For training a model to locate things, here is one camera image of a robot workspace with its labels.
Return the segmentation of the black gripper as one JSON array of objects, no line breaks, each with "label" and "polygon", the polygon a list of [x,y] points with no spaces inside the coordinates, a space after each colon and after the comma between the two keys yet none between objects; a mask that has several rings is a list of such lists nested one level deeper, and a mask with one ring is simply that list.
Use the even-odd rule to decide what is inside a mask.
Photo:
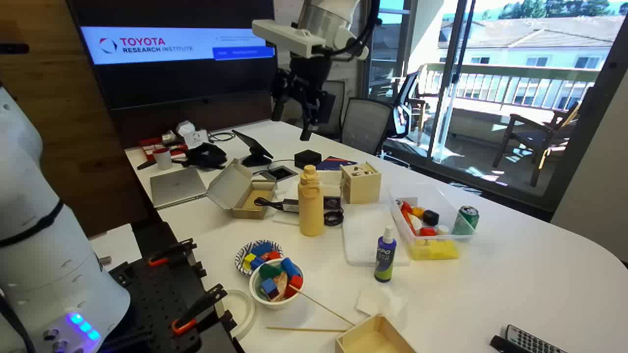
[{"label": "black gripper", "polygon": [[278,70],[270,85],[272,113],[270,121],[278,122],[288,99],[302,107],[300,142],[308,142],[317,124],[329,121],[335,97],[323,91],[331,70],[329,58],[302,60],[292,58],[288,70]]}]

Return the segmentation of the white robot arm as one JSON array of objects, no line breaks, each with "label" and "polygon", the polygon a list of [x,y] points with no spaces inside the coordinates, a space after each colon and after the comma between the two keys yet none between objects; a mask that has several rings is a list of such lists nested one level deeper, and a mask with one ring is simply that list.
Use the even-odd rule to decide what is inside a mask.
[{"label": "white robot arm", "polygon": [[133,307],[41,172],[43,142],[0,93],[0,353],[98,353]]}]

